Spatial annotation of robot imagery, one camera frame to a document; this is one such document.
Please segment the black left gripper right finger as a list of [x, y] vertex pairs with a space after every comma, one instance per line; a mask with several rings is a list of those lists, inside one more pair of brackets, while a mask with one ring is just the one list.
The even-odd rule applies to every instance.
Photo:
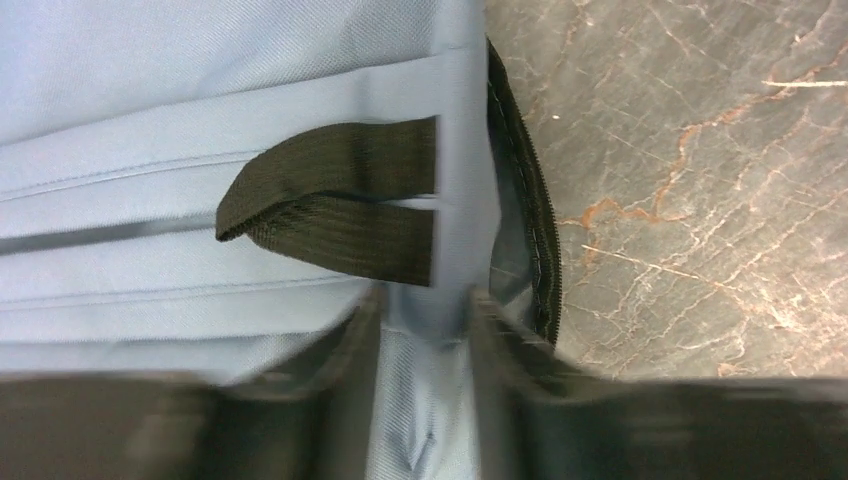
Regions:
[[559, 359], [480, 289], [469, 340], [485, 479], [847, 475], [843, 379], [606, 379]]

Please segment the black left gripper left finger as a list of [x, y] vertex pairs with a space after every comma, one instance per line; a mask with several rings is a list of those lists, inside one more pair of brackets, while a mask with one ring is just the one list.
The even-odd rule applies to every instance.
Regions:
[[251, 380], [5, 375], [5, 479], [362, 479], [385, 292]]

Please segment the blue fabric backpack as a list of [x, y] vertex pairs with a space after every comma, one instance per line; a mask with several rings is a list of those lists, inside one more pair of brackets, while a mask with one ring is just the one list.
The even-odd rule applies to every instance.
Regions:
[[469, 296], [557, 321], [481, 1], [5, 1], [1, 379], [227, 387], [385, 292], [362, 479], [485, 479]]

